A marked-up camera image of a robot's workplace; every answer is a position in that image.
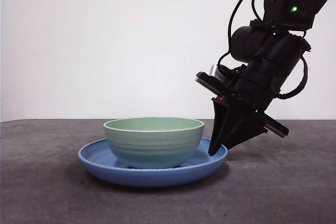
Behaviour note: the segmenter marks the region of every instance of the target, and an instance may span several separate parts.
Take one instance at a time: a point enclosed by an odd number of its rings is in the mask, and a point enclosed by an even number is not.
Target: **green led light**
[[[297,10],[298,10],[297,6],[293,6],[290,11],[293,13],[293,12],[296,12]]]

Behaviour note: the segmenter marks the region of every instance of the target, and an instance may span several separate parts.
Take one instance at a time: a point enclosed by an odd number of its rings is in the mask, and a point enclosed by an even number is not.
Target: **ceramic bowl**
[[[112,153],[134,168],[172,168],[190,158],[204,123],[183,118],[130,118],[106,122]]]

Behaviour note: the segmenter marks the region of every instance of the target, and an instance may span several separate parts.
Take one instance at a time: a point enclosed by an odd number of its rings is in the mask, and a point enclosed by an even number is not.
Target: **white wall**
[[[29,118],[212,118],[194,79],[227,49],[237,0],[2,0],[2,121]],[[262,0],[258,0],[259,12]],[[336,119],[336,0],[307,34],[306,89],[274,101],[276,119]],[[233,31],[253,19],[250,0]],[[231,59],[223,63],[240,65]],[[302,77],[298,64],[283,92]]]

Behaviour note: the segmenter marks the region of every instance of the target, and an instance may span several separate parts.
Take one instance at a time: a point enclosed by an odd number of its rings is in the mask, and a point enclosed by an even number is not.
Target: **bowl rim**
[[[201,123],[199,126],[196,127],[190,127],[190,128],[184,128],[184,129],[175,129],[175,130],[154,130],[154,131],[141,131],[141,130],[124,130],[124,129],[118,129],[118,128],[113,128],[107,126],[108,123],[110,122],[115,122],[115,121],[121,121],[121,120],[128,120],[128,119],[143,119],[143,118],[172,118],[172,119],[184,119],[184,120],[190,120],[190,121],[195,121]],[[125,131],[125,132],[178,132],[178,131],[190,131],[190,130],[195,130],[204,127],[204,122],[197,120],[197,119],[189,119],[189,118],[175,118],[171,116],[143,116],[143,117],[135,117],[135,118],[121,118],[121,119],[115,119],[115,120],[110,120],[106,123],[103,124],[103,127],[108,130],[115,130],[115,131]]]
[[[81,149],[79,149],[78,151],[78,157],[79,159],[86,165],[91,165],[91,166],[95,166],[98,168],[103,168],[103,169],[108,169],[108,170],[118,170],[118,171],[124,171],[124,172],[135,172],[135,173],[140,173],[140,172],[167,172],[167,171],[173,171],[173,170],[185,170],[185,169],[189,169],[190,166],[182,166],[182,167],[176,167],[176,168],[144,168],[144,169],[140,169],[140,168],[135,168],[135,169],[128,169],[128,168],[120,168],[120,167],[114,167],[114,166],[108,166],[108,165],[101,165],[101,164],[97,164],[94,163],[92,161],[89,161],[88,159],[84,158],[82,155],[82,151],[87,148],[90,145],[96,144],[98,142],[102,142],[102,141],[107,141],[107,138],[103,138],[97,141],[94,141],[92,143],[86,144],[84,145]],[[206,140],[209,141],[209,139],[202,137],[201,140]],[[193,168],[197,168],[197,167],[202,167],[202,166],[208,166],[211,164],[214,164],[216,162],[220,162],[220,161],[224,161],[228,155],[228,149],[226,148],[226,146],[221,145],[219,149],[223,149],[224,153],[223,155],[220,155],[218,152],[216,152],[216,154],[214,156],[216,156],[217,154],[219,155],[219,157],[216,157],[215,159],[205,162],[205,163],[201,163],[201,164],[196,164],[196,165],[192,165]]]

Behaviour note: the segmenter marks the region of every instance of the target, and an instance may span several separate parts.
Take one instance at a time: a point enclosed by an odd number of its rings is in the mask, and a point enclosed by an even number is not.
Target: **gray table surface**
[[[336,223],[335,120],[282,121],[285,139],[261,135],[210,177],[156,189],[85,171],[77,151],[104,138],[105,121],[2,123],[1,223]]]

